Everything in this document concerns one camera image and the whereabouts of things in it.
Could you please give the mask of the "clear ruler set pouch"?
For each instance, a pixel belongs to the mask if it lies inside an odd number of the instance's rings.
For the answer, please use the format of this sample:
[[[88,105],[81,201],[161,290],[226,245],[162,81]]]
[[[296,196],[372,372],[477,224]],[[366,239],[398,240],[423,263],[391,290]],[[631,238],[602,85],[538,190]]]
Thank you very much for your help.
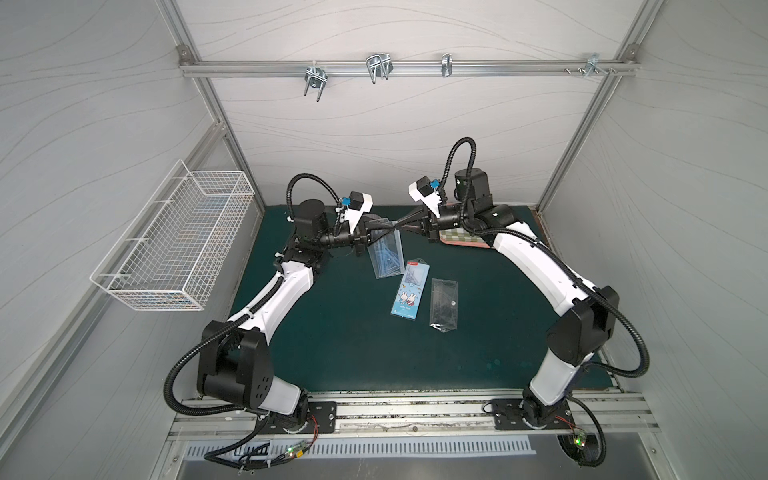
[[[376,233],[375,241],[368,246],[368,254],[376,279],[404,273],[405,261],[399,230],[383,230],[382,234]]]

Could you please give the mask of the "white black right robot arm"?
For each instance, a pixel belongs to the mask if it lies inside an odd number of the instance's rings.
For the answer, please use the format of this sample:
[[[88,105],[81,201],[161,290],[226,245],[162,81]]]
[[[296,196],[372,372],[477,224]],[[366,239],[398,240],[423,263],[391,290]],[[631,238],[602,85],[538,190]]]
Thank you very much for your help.
[[[448,158],[440,178],[424,176],[409,185],[408,193],[418,206],[397,220],[395,227],[431,240],[444,230],[459,227],[511,261],[544,295],[558,319],[546,332],[547,352],[517,408],[530,429],[544,430],[562,418],[558,412],[566,405],[586,406],[573,395],[583,373],[602,369],[615,376],[639,378],[649,370],[650,353],[639,331],[620,312],[618,293],[577,274],[509,206],[495,204],[487,174],[475,165],[475,140],[459,139],[450,155],[462,146],[468,146],[470,154],[466,167],[455,175],[455,203],[449,203],[446,194],[453,162]],[[639,363],[632,369],[595,358],[617,324],[625,328],[637,348]]]

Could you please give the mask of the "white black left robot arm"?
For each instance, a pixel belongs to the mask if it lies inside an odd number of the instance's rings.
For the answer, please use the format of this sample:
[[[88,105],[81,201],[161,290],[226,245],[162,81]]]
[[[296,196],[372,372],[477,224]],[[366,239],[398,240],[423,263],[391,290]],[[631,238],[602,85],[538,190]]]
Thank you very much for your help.
[[[373,214],[372,206],[370,195],[353,191],[341,197],[315,174],[300,173],[289,181],[286,207],[292,230],[275,259],[274,276],[227,320],[210,322],[200,342],[171,367],[164,381],[164,401],[177,414],[203,417],[246,411],[259,415],[251,433],[206,454],[205,460],[239,470],[263,469],[271,461],[257,462],[252,453],[238,460],[226,456],[269,424],[289,433],[306,427],[314,435],[319,433],[308,392],[275,375],[270,343],[293,306],[314,285],[331,250],[350,247],[360,253],[396,230],[395,223]],[[193,359],[199,361],[198,393],[220,400],[220,405],[192,407],[176,398],[175,382]]]

